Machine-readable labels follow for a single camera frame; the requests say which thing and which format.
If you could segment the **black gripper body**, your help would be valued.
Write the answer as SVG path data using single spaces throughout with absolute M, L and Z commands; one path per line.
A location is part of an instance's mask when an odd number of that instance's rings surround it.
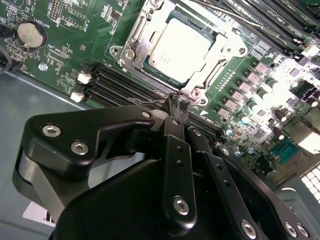
M 237 240 L 190 161 L 136 163 L 73 200 L 55 240 Z

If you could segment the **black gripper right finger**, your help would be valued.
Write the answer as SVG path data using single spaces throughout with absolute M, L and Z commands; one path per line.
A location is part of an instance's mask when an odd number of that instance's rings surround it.
M 315 234 L 290 208 L 225 145 L 209 146 L 202 132 L 190 124 L 189 101 L 180 102 L 192 152 L 201 164 L 209 203 L 221 240 L 313 240 Z M 217 207 L 220 213 L 214 213 Z

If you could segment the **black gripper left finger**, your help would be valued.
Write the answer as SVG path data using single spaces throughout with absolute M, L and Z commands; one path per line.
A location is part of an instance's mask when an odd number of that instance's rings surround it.
M 76 198 L 147 160 L 190 161 L 191 140 L 180 103 L 36 115 L 24 126 L 12 174 L 15 189 L 45 208 L 55 227 Z

